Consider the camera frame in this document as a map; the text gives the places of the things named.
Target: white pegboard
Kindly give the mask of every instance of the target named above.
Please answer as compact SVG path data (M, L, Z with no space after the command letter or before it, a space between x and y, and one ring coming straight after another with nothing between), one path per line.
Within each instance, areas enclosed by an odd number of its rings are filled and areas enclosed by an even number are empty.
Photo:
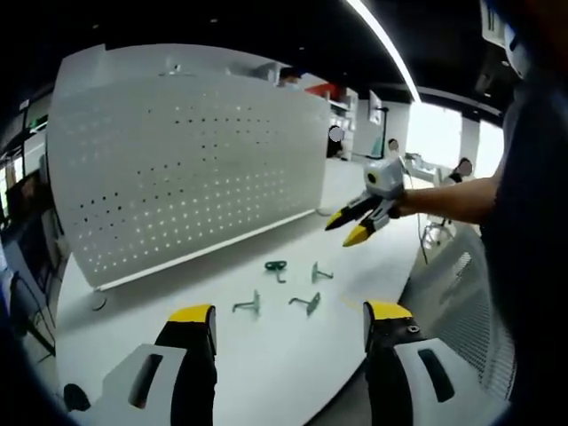
M51 187L93 287L319 206L324 99L225 75L114 83L58 99Z

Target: light strip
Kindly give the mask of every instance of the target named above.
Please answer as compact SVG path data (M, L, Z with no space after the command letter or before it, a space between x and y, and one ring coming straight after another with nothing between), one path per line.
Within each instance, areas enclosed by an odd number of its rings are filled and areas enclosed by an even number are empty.
M371 27L375 35L383 44L384 48L390 54L390 57L392 58L392 60L394 60L394 63L397 66L398 71L400 72L402 78L406 83L406 86L408 86L408 89L410 90L414 102L421 102L418 90L416 89L412 77L408 72L408 68L406 68L404 61L400 57L400 53L398 53L397 48L394 47L391 38L384 31L383 27L381 27L379 21L376 20L375 16L373 16L373 13L371 13L367 9L367 7L361 3L360 0L345 0L345 1L349 4L349 6L351 6L355 10L355 12L359 14L361 18L363 18L363 20L367 23L367 25Z

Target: black ceiling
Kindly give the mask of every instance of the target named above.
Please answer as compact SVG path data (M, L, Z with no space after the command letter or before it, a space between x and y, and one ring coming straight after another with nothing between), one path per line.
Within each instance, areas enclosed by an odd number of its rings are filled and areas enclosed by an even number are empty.
M481 36L478 0L367 4L417 86L506 108L516 77L501 64L504 51ZM4 67L2 118L53 82L62 58L99 43L108 49L143 43L221 46L294 64L361 94L374 88L383 98L410 99L407 93L381 89L403 80L374 34L344 0L208 0L199 2L199 10L196 2L148 4L146 9L126 4L119 8L116 3L94 7L83 2L51 3L14 12L25 25L2 34L0 40L3 63L12 64Z

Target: window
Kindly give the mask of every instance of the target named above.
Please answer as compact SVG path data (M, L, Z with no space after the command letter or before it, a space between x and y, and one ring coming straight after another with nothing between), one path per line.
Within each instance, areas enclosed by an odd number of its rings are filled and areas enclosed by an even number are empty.
M503 156L503 130L489 122L479 125L476 178L489 178L497 170Z
M460 160L462 115L441 106L413 103L410 106L406 151L425 162L453 169Z

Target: white table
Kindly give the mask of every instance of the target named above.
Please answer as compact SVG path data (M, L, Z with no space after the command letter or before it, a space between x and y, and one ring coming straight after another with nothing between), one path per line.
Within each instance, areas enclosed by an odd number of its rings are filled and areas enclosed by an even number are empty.
M340 207L363 189L361 165L328 161L326 173L322 206ZM414 187L422 185L414 180ZM94 401L105 375L141 343L153 343L171 313L212 303L216 426L305 424L365 357L362 302L398 301L419 248L416 217L391 221L351 248L342 242L352 225L325 233L326 221L312 214L109 289L99 312L90 311L92 289L71 256L57 314L61 386L76 383ZM264 270L270 260L288 261L286 284ZM312 284L316 261L335 277ZM234 303L252 300L254 289L261 296L260 317L232 313ZM311 299L318 291L321 301L310 318L301 304L288 305L291 297Z

